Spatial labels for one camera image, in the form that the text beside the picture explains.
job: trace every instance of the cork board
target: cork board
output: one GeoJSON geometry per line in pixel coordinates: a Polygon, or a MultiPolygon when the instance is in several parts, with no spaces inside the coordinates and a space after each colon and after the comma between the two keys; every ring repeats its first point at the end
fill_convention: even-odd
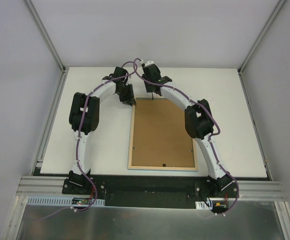
{"type": "Polygon", "coordinates": [[[197,171],[195,141],[184,112],[170,100],[136,98],[129,142],[129,169],[197,171]]]}

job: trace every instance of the white wall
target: white wall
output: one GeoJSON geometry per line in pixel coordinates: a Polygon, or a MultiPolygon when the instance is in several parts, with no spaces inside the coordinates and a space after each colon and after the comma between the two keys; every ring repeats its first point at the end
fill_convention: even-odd
{"type": "Polygon", "coordinates": [[[33,0],[66,66],[238,68],[278,0],[33,0]]]}
{"type": "Polygon", "coordinates": [[[290,204],[290,0],[243,73],[269,168],[290,204]]]}
{"type": "Polygon", "coordinates": [[[21,0],[0,0],[0,236],[60,71],[21,0]]]}

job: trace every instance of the white table surface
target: white table surface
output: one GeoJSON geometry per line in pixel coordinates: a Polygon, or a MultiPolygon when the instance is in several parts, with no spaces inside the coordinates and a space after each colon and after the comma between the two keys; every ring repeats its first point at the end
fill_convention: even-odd
{"type": "MultiPolygon", "coordinates": [[[[71,67],[61,95],[42,174],[68,174],[75,159],[74,132],[69,114],[76,92],[88,94],[114,67],[71,67]]],[[[193,99],[206,99],[220,126],[216,144],[222,160],[235,177],[266,177],[266,170],[236,69],[160,68],[177,87],[193,99]]],[[[146,93],[142,80],[133,75],[135,96],[146,93]]],[[[123,105],[115,94],[100,105],[99,125],[91,141],[91,174],[147,176],[207,176],[207,166],[197,148],[198,171],[128,169],[132,107],[123,105]]]]}

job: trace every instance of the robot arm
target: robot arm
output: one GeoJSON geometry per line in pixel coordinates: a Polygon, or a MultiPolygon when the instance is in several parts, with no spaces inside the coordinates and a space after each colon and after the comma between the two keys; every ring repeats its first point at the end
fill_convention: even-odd
{"type": "MultiPolygon", "coordinates": [[[[214,194],[221,193],[231,185],[233,179],[226,171],[215,144],[213,136],[214,123],[209,117],[212,115],[209,103],[205,99],[197,101],[197,104],[192,100],[189,101],[189,97],[177,89],[169,77],[161,77],[161,72],[153,61],[143,63],[142,68],[144,71],[142,78],[146,91],[169,99],[184,111],[185,129],[188,135],[198,143],[207,164],[210,181],[207,195],[211,193],[211,190],[213,190],[214,194]]],[[[74,130],[75,146],[78,149],[76,149],[76,160],[69,172],[68,179],[71,184],[77,186],[75,189],[77,193],[86,194],[86,189],[87,191],[90,190],[88,187],[89,182],[81,174],[78,164],[82,171],[88,175],[91,169],[89,157],[90,141],[93,131],[96,130],[99,123],[100,103],[116,93],[123,104],[130,106],[136,104],[133,86],[127,84],[127,77],[122,80],[127,74],[124,68],[116,67],[115,72],[110,76],[104,77],[101,85],[95,88],[88,96],[83,93],[74,95],[69,123],[74,130]]]]}

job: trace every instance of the wooden picture frame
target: wooden picture frame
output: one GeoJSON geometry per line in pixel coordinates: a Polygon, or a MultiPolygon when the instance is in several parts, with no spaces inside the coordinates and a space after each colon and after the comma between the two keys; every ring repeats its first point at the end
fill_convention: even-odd
{"type": "MultiPolygon", "coordinates": [[[[142,96],[138,96],[135,98],[136,102],[138,100],[149,100],[151,101],[152,98],[151,97],[142,97],[142,96]]],[[[155,97],[155,100],[165,100],[168,101],[170,103],[169,107],[171,107],[170,105],[174,105],[171,101],[169,101],[168,99],[164,98],[164,97],[155,97]]],[[[131,127],[130,127],[130,139],[129,139],[129,153],[128,153],[128,169],[130,170],[164,170],[164,171],[198,171],[198,160],[197,160],[197,148],[196,148],[196,141],[194,139],[191,139],[191,147],[192,147],[192,157],[193,157],[193,166],[191,167],[180,167],[180,166],[144,166],[144,165],[133,165],[133,150],[134,146],[134,129],[135,129],[135,114],[137,111],[137,106],[133,105],[132,106],[132,114],[131,114],[131,127]]]]}

